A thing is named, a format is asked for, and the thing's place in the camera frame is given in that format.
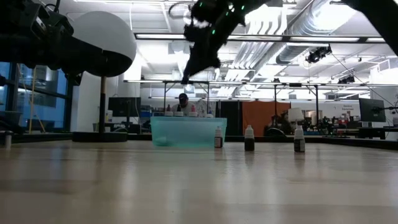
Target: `fluorescent light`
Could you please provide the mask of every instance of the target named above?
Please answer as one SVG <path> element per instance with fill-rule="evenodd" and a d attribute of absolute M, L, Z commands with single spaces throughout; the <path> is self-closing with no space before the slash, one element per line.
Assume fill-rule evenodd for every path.
<path fill-rule="evenodd" d="M 185 40 L 183 34 L 163 34 L 163 33 L 136 33 L 137 40 Z M 339 36 L 290 36 L 290 35 L 247 35 L 231 34 L 228 41 L 238 42 L 285 42 L 291 46 L 324 46 L 329 43 L 384 43 L 380 37 L 339 37 Z"/>
<path fill-rule="evenodd" d="M 193 1 L 162 1 L 162 0 L 74 0 L 75 2 L 98 2 L 98 3 L 136 3 L 136 4 L 160 4 L 160 3 L 193 3 Z"/>
<path fill-rule="evenodd" d="M 294 42 L 357 42 L 359 37 L 291 37 L 290 41 Z"/>
<path fill-rule="evenodd" d="M 136 38 L 141 40 L 185 40 L 183 34 L 136 34 Z"/>
<path fill-rule="evenodd" d="M 272 82 L 248 82 L 248 85 L 280 85 L 280 83 L 272 83 Z"/>
<path fill-rule="evenodd" d="M 128 83 L 163 83 L 160 80 L 125 80 Z"/>
<path fill-rule="evenodd" d="M 232 41 L 264 41 L 264 42 L 274 42 L 281 41 L 282 37 L 278 36 L 266 36 L 266 35 L 231 35 L 228 37 L 228 40 Z"/>
<path fill-rule="evenodd" d="M 164 96 L 150 96 L 150 97 L 148 97 L 148 99 L 156 99 L 156 100 L 163 100 L 164 98 L 170 99 L 170 100 L 178 99 L 178 97 L 168 97 L 168 96 L 166 96 L 166 97 L 164 97 Z"/>
<path fill-rule="evenodd" d="M 385 40 L 381 37 L 372 37 L 372 38 L 368 38 L 366 40 L 366 42 L 378 42 L 378 43 L 384 43 Z"/>
<path fill-rule="evenodd" d="M 209 82 L 209 84 L 242 85 L 243 82 Z"/>
<path fill-rule="evenodd" d="M 317 43 L 286 43 L 289 47 L 329 47 L 329 44 Z"/>

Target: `wooden table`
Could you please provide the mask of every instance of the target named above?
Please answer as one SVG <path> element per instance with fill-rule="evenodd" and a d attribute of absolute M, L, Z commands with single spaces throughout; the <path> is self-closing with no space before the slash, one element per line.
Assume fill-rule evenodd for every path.
<path fill-rule="evenodd" d="M 398 223 L 395 151 L 306 147 L 15 144 L 0 151 L 0 223 Z"/>

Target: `light fixture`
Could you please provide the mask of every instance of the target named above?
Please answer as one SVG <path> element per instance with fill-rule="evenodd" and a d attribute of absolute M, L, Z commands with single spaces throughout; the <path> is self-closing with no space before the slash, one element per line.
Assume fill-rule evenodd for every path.
<path fill-rule="evenodd" d="M 150 97 L 148 97 L 148 99 L 156 99 L 156 100 L 163 100 L 163 99 L 169 99 L 169 100 L 176 100 L 176 99 L 178 99 L 178 97 L 169 97 L 169 96 L 166 96 L 166 97 L 164 97 L 164 96 L 150 96 Z"/>
<path fill-rule="evenodd" d="M 371 38 L 368 38 L 368 39 L 366 40 L 366 42 L 380 42 L 380 43 L 384 43 L 385 40 L 384 40 L 383 38 L 381 38 L 381 37 L 371 37 Z"/>
<path fill-rule="evenodd" d="M 317 63 L 321 59 L 325 58 L 326 55 L 331 54 L 331 47 L 318 47 L 314 51 L 310 51 L 310 54 L 305 58 L 305 61 L 308 63 Z"/>
<path fill-rule="evenodd" d="M 185 40 L 183 34 L 162 34 L 162 33 L 135 33 L 136 40 Z M 285 42 L 298 45 L 322 44 L 384 44 L 384 40 L 368 37 L 335 37 L 335 36 L 283 36 L 283 35 L 248 35 L 232 34 L 228 41 L 234 42 Z"/>
<path fill-rule="evenodd" d="M 128 83 L 163 83 L 160 80 L 125 80 Z"/>
<path fill-rule="evenodd" d="M 345 77 L 345 78 L 340 78 L 340 79 L 338 80 L 338 83 L 337 83 L 337 84 L 350 84 L 350 83 L 354 83 L 354 82 L 355 82 L 354 76 L 353 76 L 353 75 L 350 75 L 350 76 Z"/>
<path fill-rule="evenodd" d="M 290 41 L 292 42 L 357 42 L 359 41 L 359 37 L 331 37 L 331 36 L 324 36 L 324 37 L 291 37 Z"/>
<path fill-rule="evenodd" d="M 241 85 L 244 84 L 244 82 L 217 82 L 217 81 L 210 81 L 210 84 L 224 84 L 224 85 Z"/>

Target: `window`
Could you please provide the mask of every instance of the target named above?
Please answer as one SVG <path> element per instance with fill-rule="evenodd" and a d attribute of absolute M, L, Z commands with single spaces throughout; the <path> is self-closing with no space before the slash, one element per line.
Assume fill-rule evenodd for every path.
<path fill-rule="evenodd" d="M 32 86 L 34 70 L 21 66 L 21 75 L 19 76 L 19 83 Z M 67 79 L 61 70 L 53 71 L 47 66 L 36 66 L 35 88 L 51 91 L 59 94 L 66 94 Z"/>
<path fill-rule="evenodd" d="M 0 111 L 6 110 L 7 86 L 0 86 Z"/>
<path fill-rule="evenodd" d="M 30 103 L 32 92 L 25 89 L 18 89 L 17 111 L 22 113 L 20 125 L 29 127 Z M 65 99 L 34 93 L 34 111 L 32 117 L 32 129 L 41 130 L 39 119 L 46 130 L 52 128 L 63 128 L 65 114 Z"/>
<path fill-rule="evenodd" d="M 10 63 L 0 62 L 0 75 L 9 78 L 10 75 Z"/>

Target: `translucent plastic container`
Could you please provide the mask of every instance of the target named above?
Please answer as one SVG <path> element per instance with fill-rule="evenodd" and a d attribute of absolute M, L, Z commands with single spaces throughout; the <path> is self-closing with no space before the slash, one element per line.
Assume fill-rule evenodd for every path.
<path fill-rule="evenodd" d="M 216 128 L 225 139 L 226 118 L 151 117 L 155 146 L 214 147 Z"/>

